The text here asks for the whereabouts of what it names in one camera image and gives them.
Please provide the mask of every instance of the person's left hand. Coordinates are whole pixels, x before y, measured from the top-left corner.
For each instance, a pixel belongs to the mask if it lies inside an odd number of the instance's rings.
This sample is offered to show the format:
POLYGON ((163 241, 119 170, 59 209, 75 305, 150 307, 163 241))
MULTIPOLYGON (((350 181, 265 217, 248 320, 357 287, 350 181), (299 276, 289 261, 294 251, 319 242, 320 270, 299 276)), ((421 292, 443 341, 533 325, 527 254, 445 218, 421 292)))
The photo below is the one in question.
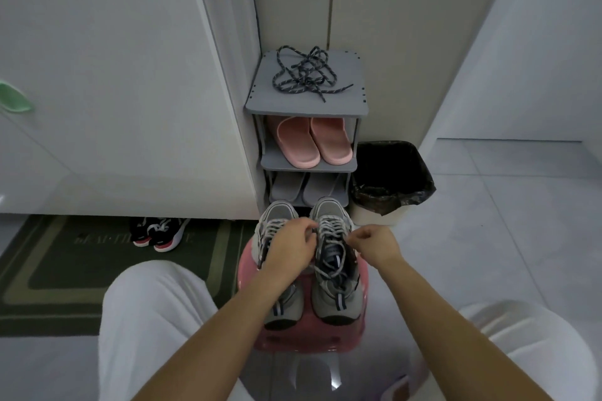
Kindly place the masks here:
POLYGON ((308 267, 314 256, 317 236, 311 231, 318 224, 307 217, 292 219, 284 224, 272 240, 261 270, 292 283, 308 267))

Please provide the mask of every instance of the gray shoe rack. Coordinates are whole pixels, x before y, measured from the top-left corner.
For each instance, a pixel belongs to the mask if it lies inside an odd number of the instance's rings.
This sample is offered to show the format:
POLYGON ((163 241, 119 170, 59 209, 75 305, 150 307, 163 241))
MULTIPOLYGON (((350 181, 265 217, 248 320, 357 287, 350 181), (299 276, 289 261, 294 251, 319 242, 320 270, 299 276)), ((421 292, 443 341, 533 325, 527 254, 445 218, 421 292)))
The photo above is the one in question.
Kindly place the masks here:
MULTIPOLYGON (((261 62, 245 108, 255 119, 261 143, 261 167, 266 171, 266 176, 270 188, 270 202, 277 200, 282 194, 289 194, 289 199, 293 206, 308 206, 303 200, 303 194, 306 187, 317 187, 316 190, 308 189, 306 192, 312 196, 332 195, 341 202, 343 206, 349 203, 349 182, 351 173, 357 169, 357 134, 362 117, 368 115, 368 103, 364 84, 364 73, 362 71, 361 58, 353 51, 328 51, 328 65, 337 74, 338 80, 333 89, 344 87, 353 83, 349 89, 341 93, 324 94, 326 102, 320 98, 320 95, 313 92, 303 93, 284 93, 272 86, 272 78, 280 71, 280 66, 276 62, 276 52, 267 51, 261 57, 261 62), (280 147, 272 138, 267 125, 265 116, 302 116, 302 117, 344 117, 345 130, 350 137, 350 143, 353 146, 353 158, 344 165, 331 165, 323 159, 320 163, 309 169, 298 169, 291 165, 284 157, 280 147), (298 180, 293 180, 295 175, 287 175, 286 172, 297 172, 305 174, 300 191, 293 200, 294 192, 287 191, 288 188, 294 190, 294 184, 298 180), (324 175, 323 177, 314 177, 310 175, 324 175), (336 180, 334 191, 320 190, 324 184, 328 183, 328 178, 336 180)), ((301 56, 290 50, 283 50, 280 54, 282 63, 290 67, 300 62, 301 56)), ((288 73, 285 73, 278 79, 280 82, 288 79, 288 73)), ((322 86, 324 89, 330 89, 328 86, 322 86)))

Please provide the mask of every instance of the plastic stool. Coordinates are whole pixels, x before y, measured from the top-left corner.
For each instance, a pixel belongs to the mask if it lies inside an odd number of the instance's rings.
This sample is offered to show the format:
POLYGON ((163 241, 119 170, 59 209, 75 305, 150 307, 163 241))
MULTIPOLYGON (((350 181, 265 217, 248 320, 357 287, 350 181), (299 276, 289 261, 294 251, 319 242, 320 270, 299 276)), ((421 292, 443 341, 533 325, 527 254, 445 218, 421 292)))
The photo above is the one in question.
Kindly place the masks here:
MULTIPOLYGON (((357 256, 359 281, 364 286, 364 310, 358 320, 350 325, 328 325, 315 316, 311 306, 311 283, 315 273, 307 270, 300 276, 303 283, 305 306, 301 319, 292 327, 281 331, 262 328, 255 342, 255 349, 266 352, 349 352, 362 338, 365 328, 365 312, 368 296, 368 264, 357 256)), ((245 246, 238 263, 238 288, 241 289, 255 274, 257 265, 251 256, 251 240, 245 246)))

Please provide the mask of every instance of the tile floor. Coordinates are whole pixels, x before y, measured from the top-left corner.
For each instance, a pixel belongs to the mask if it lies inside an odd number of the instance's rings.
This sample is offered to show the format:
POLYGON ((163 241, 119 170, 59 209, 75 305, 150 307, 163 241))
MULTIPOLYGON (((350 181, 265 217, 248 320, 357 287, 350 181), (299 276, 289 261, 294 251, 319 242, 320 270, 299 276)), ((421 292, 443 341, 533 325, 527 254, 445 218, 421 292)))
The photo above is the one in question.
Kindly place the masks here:
MULTIPOLYGON (((427 159, 438 191, 395 229, 406 258, 454 306, 517 298, 548 306, 591 345, 602 368, 602 166, 580 143, 439 140, 427 159)), ((0 217, 0 250, 24 218, 0 217)), ((374 270, 366 330, 327 363, 253 353, 242 379, 257 400, 362 399, 407 368, 411 337, 374 270), (291 367, 297 365, 296 388, 291 367)), ((96 339, 0 339, 11 400, 96 399, 96 339)))

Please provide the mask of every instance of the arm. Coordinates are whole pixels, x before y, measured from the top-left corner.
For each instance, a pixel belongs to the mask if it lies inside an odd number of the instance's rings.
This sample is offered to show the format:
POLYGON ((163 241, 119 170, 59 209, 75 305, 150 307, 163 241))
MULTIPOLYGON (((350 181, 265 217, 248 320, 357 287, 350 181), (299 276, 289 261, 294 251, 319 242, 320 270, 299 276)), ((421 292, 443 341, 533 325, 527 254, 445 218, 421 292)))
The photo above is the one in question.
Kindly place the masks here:
POLYGON ((446 399, 552 401, 410 267, 388 227, 367 225, 347 242, 379 270, 446 399))
POLYGON ((132 401, 228 398, 268 311, 311 261, 316 236, 312 233, 306 241, 306 231, 316 226, 307 218, 287 222, 252 281, 193 334, 132 401))

